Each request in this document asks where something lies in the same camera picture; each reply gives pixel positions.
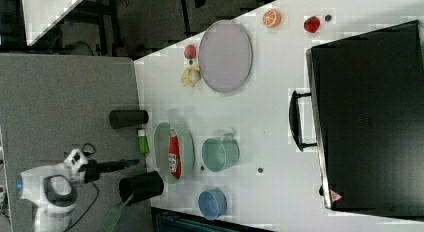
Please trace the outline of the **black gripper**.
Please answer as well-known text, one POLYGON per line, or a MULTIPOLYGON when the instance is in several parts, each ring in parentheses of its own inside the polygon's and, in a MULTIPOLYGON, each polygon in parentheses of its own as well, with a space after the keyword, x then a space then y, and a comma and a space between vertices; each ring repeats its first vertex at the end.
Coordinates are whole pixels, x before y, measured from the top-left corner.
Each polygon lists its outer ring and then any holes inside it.
POLYGON ((107 161, 97 163, 95 160, 89 160, 86 168, 84 180, 86 183, 97 181, 100 178, 98 166, 102 170, 122 170, 131 166, 135 166, 140 162, 139 159, 107 161))

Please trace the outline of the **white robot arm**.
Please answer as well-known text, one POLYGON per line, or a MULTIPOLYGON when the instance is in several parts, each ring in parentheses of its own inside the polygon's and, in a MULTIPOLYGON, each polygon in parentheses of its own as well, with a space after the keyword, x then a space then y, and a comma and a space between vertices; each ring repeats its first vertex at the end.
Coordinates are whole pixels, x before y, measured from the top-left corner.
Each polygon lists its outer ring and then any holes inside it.
POLYGON ((71 227, 77 186, 95 182, 103 173, 137 165, 139 159, 97 162, 90 152, 73 149, 63 162, 25 170, 17 184, 19 197, 36 207, 34 232, 65 232, 71 227))

